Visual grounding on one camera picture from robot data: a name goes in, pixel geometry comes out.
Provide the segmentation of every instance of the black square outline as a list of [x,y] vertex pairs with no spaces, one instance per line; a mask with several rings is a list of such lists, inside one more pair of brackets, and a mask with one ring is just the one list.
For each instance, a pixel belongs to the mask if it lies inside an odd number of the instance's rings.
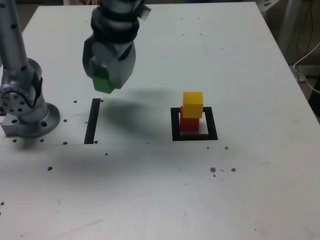
[[212,108],[210,106],[205,106],[203,107],[203,112],[205,115],[206,127],[208,128],[208,134],[181,135],[179,121],[180,107],[171,107],[172,141],[218,140]]

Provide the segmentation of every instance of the green block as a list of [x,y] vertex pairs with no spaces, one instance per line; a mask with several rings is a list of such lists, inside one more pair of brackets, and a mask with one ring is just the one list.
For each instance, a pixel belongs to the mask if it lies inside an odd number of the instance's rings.
[[109,81],[109,73],[105,67],[100,67],[92,78],[94,89],[110,94],[115,89]]

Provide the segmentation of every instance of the white table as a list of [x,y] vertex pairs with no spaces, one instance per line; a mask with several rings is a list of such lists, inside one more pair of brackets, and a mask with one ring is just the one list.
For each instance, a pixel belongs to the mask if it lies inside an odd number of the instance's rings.
[[[319,239],[320,127],[255,3],[151,8],[111,95],[82,67],[93,7],[32,17],[27,55],[61,122],[15,143],[1,131],[0,238]],[[203,92],[218,140],[172,141],[183,91]],[[83,144],[93,98],[98,144]]]

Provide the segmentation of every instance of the stacked blocks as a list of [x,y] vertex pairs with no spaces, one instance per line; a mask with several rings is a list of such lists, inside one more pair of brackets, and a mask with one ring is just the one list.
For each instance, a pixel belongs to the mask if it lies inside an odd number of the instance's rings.
[[199,131],[199,120],[202,118],[204,98],[202,92],[185,91],[183,106],[180,108],[180,132],[194,133]]

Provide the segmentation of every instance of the red block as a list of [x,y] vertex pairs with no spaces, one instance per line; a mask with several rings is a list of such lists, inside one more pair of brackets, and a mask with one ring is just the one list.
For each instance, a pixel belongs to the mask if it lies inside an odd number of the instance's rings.
[[180,132],[199,132],[199,118],[184,118],[183,107],[180,107]]

